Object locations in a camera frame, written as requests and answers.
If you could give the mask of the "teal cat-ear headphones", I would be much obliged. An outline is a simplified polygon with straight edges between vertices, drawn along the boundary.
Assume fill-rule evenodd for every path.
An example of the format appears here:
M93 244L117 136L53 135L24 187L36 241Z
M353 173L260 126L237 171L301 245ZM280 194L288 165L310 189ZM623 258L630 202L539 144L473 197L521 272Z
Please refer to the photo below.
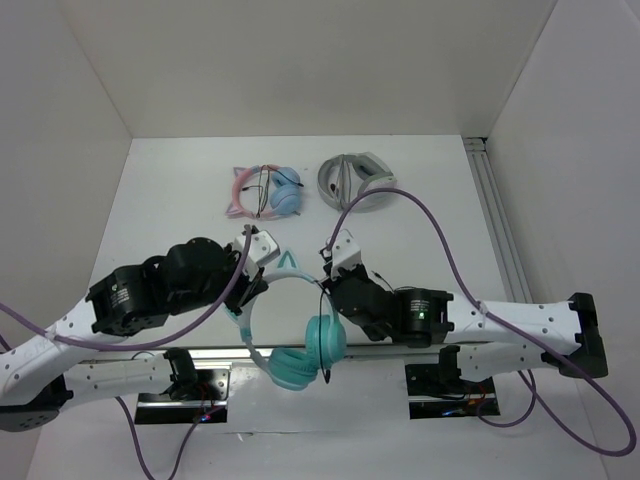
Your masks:
M305 272L292 250L280 254L275 269L263 277L268 286L282 280L300 280L320 291L318 313L305 324L303 341L296 345L277 345L265 356L254 344L252 313L256 299L241 315L225 313L238 329L240 342L250 352L253 363L273 384L289 391L302 391L318 377L331 380L334 365L342 361L347 347L347 335L340 315L321 281Z

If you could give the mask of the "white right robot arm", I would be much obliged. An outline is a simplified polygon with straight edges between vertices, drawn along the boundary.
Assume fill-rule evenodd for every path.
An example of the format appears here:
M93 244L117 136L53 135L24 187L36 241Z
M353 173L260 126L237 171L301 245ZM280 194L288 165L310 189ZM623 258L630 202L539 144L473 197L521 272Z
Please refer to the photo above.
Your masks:
M338 313L372 342L439 347L436 379L448 392L521 369L555 368L569 378L608 374L588 293L551 304L471 302L443 290L386 290L369 277L360 250L336 246L322 257L322 284Z

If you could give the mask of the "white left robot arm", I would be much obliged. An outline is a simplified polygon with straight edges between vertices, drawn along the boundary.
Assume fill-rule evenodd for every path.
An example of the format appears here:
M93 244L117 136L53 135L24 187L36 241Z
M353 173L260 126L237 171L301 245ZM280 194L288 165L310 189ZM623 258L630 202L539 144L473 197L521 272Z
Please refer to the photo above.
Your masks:
M261 276L280 254L266 231L221 246L207 238L115 269L50 327L1 355L1 428L24 432L99 399L153 393L181 400L201 381L184 348L135 360L95 363L98 352L136 353L126 339L171 316L221 305L239 312L266 290Z

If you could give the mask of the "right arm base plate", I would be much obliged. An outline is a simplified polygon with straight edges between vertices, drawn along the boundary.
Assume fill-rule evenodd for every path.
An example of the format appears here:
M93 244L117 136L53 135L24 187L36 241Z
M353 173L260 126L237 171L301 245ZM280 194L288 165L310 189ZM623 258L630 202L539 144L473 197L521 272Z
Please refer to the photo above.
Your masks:
M435 364L406 364L405 376L411 420L475 416L479 405L484 415L500 415L491 377L479 383L443 383Z

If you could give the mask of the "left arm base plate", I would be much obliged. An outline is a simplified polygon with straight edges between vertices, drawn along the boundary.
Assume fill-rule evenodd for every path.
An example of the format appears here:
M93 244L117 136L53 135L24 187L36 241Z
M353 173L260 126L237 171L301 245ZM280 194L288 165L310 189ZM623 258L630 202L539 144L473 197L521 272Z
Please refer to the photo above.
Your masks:
M139 394L136 425L223 424L228 419L231 366L208 363L196 366L198 382L181 393Z

